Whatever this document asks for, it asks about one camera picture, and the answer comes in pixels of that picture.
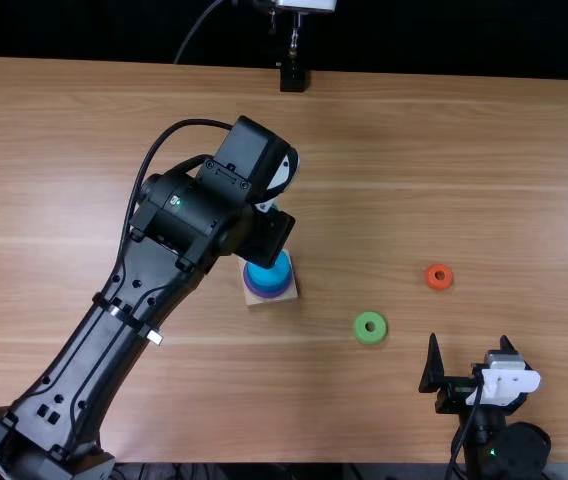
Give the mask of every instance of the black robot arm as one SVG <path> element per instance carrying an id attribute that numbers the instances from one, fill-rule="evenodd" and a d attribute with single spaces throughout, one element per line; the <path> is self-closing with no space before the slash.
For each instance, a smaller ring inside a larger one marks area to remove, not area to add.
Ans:
<path id="1" fill-rule="evenodd" d="M 149 151 L 106 284 L 53 363 L 10 407 L 0 407 L 0 472 L 7 478 L 107 478 L 115 459 L 99 446 L 100 425 L 149 341 L 161 342 L 166 317 L 220 256 L 237 253 L 267 267 L 288 237 L 295 220 L 256 205 L 288 186 L 297 153 L 245 117 L 215 156 L 199 155 L 141 185 L 157 148 L 187 125 L 231 128 L 179 122 Z M 195 177 L 187 174 L 200 165 Z M 275 181 L 278 172 L 283 180 Z"/>
<path id="2" fill-rule="evenodd" d="M 451 443 L 444 480 L 540 480 L 551 451 L 551 439 L 530 423 L 507 425 L 506 417 L 521 407 L 540 384 L 506 336 L 489 350 L 484 363 L 473 364 L 469 377 L 444 374 L 435 334 L 431 334 L 420 393 L 437 392 L 435 412 L 458 415 L 460 426 Z M 464 449 L 466 472 L 456 463 Z"/>

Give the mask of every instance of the wood grain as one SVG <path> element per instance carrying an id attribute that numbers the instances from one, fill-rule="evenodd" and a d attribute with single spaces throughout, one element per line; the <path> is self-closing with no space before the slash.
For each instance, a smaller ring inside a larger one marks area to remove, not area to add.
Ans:
<path id="1" fill-rule="evenodd" d="M 516 414 L 568 462 L 568 82 L 0 59 L 0 405 L 48 365 L 109 272 L 141 158 L 186 117 L 298 148 L 281 204 L 301 298 L 248 310 L 222 259 L 115 398 L 120 461 L 436 462 L 456 419 L 417 393 L 428 335 L 466 374 L 507 334 L 543 387 Z M 194 128 L 155 171 L 213 153 Z M 444 262 L 451 291 L 425 287 Z M 359 312 L 389 322 L 379 348 Z"/>

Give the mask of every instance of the purple ring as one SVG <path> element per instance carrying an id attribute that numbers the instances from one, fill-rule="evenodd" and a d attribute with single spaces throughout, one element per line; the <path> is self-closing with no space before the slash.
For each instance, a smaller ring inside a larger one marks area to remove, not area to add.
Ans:
<path id="1" fill-rule="evenodd" d="M 291 269 L 288 272 L 284 286 L 279 290 L 275 290 L 274 292 L 264 292 L 255 286 L 255 284 L 251 281 L 250 276 L 248 275 L 248 262 L 244 265 L 244 272 L 242 273 L 242 277 L 244 278 L 244 284 L 251 291 L 251 293 L 261 298 L 275 298 L 282 295 L 286 290 L 288 290 L 288 287 L 291 286 L 291 280 L 293 280 L 293 270 Z"/>

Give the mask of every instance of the cable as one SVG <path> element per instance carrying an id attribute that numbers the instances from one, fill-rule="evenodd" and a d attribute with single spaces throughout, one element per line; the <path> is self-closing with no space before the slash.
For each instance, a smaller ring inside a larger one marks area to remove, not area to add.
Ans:
<path id="1" fill-rule="evenodd" d="M 466 474 L 460 469 L 460 466 L 455 462 L 453 465 L 453 473 L 459 480 L 466 480 Z"/>
<path id="2" fill-rule="evenodd" d="M 114 468 L 113 471 L 111 472 L 111 475 L 109 475 L 108 478 L 111 478 L 111 476 L 113 475 L 113 473 L 117 473 L 120 477 L 122 477 L 124 480 L 126 480 L 126 475 L 124 475 L 122 473 L 121 470 L 118 470 L 117 468 Z"/>
<path id="3" fill-rule="evenodd" d="M 354 463 L 349 463 L 348 466 L 351 467 L 351 470 L 353 471 L 353 475 L 355 475 L 355 478 L 357 478 L 357 480 L 364 480 L 364 477 L 362 477 L 362 474 L 361 474 L 360 471 L 355 467 L 355 464 L 354 464 Z"/>
<path id="4" fill-rule="evenodd" d="M 182 464 L 181 463 L 174 463 L 173 464 L 173 468 L 175 469 L 175 480 L 182 480 L 182 472 L 180 472 L 181 468 L 182 468 Z"/>
<path id="5" fill-rule="evenodd" d="M 146 171 L 148 170 L 148 166 L 151 164 L 151 160 L 153 160 L 153 157 L 155 156 L 159 148 L 162 146 L 162 144 L 166 141 L 168 137 L 170 137 L 180 128 L 189 127 L 192 125 L 217 127 L 217 128 L 223 128 L 224 130 L 230 130 L 231 128 L 233 128 L 233 126 L 229 125 L 228 123 L 218 122 L 216 120 L 192 118 L 174 123 L 166 130 L 164 130 L 164 132 L 162 132 L 162 134 L 159 137 L 157 137 L 155 142 L 153 142 L 153 145 L 151 145 L 151 148 L 148 150 L 146 156 L 144 157 L 142 165 L 140 165 L 140 169 L 137 172 L 137 177 L 135 178 L 135 182 L 133 183 L 133 190 L 131 190 L 131 196 L 128 199 L 128 205 L 126 206 L 126 215 L 124 216 L 124 225 L 122 225 L 122 234 L 120 235 L 120 246 L 117 251 L 118 260 L 120 258 L 120 255 L 122 254 L 122 249 L 124 248 L 124 242 L 126 241 L 126 237 L 128 236 L 129 232 L 128 224 L 131 221 L 131 218 L 133 218 L 133 212 L 135 211 L 135 202 L 140 194 L 140 189 L 142 188 L 142 183 L 144 181 L 144 177 L 146 176 Z"/>
<path id="6" fill-rule="evenodd" d="M 480 406 L 480 401 L 482 399 L 482 390 L 484 389 L 484 380 L 480 377 L 479 383 L 477 385 L 477 395 L 475 395 L 475 401 L 473 402 L 473 408 L 471 409 L 471 414 L 468 416 L 466 420 L 466 425 L 464 425 L 464 430 L 462 430 L 462 434 L 460 435 L 459 440 L 457 441 L 457 445 L 455 446 L 455 450 L 451 454 L 451 459 L 446 466 L 446 473 L 444 474 L 444 480 L 450 480 L 451 476 L 453 475 L 453 465 L 457 461 L 457 456 L 460 454 L 460 450 L 464 445 L 464 440 L 468 436 L 468 432 L 471 430 L 471 426 L 473 425 L 473 420 L 475 419 L 475 414 L 477 413 L 477 408 Z"/>
<path id="7" fill-rule="evenodd" d="M 455 451 L 455 439 L 458 438 L 458 435 L 460 433 L 460 429 L 457 429 L 457 432 L 455 432 L 455 436 L 453 437 L 453 440 L 451 440 L 451 455 L 453 455 L 453 452 Z M 463 471 L 460 466 L 457 464 L 457 462 L 455 462 L 453 464 L 453 473 L 455 474 L 455 476 L 459 479 L 459 480 L 466 480 L 466 472 Z"/>
<path id="8" fill-rule="evenodd" d="M 188 33 L 184 37 L 184 40 L 182 40 L 182 45 L 180 45 L 180 49 L 177 51 L 177 54 L 175 55 L 175 59 L 173 60 L 174 65 L 177 65 L 180 62 L 180 58 L 182 57 L 182 53 L 184 53 L 184 49 L 186 48 L 186 45 L 188 45 L 188 42 L 191 40 L 191 37 L 195 34 L 197 29 L 200 28 L 200 25 L 206 19 L 208 14 L 211 13 L 213 10 L 215 10 L 215 7 L 217 7 L 223 1 L 224 0 L 215 0 L 213 3 L 211 3 L 208 6 L 208 8 L 206 10 L 204 10 L 204 12 L 202 12 L 202 15 L 200 15 L 200 18 L 197 19 L 195 24 L 191 27 L 191 29 L 188 31 Z"/>

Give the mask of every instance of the green ring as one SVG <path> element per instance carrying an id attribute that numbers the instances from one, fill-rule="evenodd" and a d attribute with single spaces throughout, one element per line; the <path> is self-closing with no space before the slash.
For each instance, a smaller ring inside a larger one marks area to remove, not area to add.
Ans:
<path id="1" fill-rule="evenodd" d="M 373 331 L 369 331 L 366 326 L 372 324 Z M 386 337 L 386 320 L 375 312 L 360 313 L 353 325 L 355 337 L 364 345 L 375 345 Z"/>

